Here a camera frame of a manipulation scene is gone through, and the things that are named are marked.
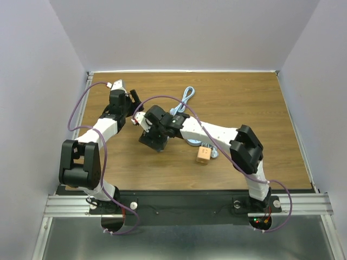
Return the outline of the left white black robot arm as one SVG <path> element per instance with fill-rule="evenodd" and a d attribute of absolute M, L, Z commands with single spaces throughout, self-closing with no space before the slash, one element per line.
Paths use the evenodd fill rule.
<path fill-rule="evenodd" d="M 80 189 L 95 198 L 90 204 L 102 207 L 108 213 L 120 209 L 119 189 L 104 181 L 106 167 L 101 166 L 100 149 L 107 140 L 120 132 L 126 118 L 133 115 L 141 101 L 132 89 L 110 91 L 107 105 L 92 126 L 85 126 L 88 131 L 75 140 L 65 140 L 61 148 L 59 182 Z"/>

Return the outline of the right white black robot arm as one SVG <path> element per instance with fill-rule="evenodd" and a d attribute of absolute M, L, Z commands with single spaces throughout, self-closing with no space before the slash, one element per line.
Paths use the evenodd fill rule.
<path fill-rule="evenodd" d="M 157 152 L 166 147 L 170 138 L 194 139 L 216 147 L 245 176 L 250 207 L 262 211 L 269 205 L 271 188 L 264 174 L 264 147 L 249 126 L 217 126 L 185 113 L 171 115 L 157 105 L 146 112 L 136 112 L 132 121 L 143 128 L 139 141 Z"/>

